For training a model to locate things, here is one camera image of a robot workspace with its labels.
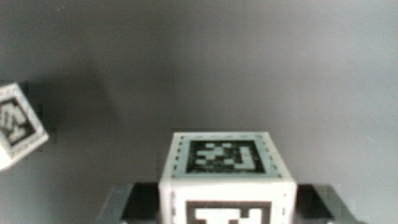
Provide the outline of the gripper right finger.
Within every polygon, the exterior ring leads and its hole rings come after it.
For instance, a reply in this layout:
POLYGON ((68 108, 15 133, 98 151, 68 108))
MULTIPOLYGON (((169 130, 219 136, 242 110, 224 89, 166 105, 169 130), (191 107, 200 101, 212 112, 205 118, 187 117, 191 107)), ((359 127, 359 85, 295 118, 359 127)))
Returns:
POLYGON ((329 184, 301 184, 294 224, 368 224, 359 221, 329 184))

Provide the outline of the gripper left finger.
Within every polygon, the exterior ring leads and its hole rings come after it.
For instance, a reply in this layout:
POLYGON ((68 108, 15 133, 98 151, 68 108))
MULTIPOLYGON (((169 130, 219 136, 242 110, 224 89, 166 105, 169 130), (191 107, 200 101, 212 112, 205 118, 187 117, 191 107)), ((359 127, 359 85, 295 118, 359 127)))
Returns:
POLYGON ((95 224, 160 224, 159 183, 118 184, 105 199, 95 224))

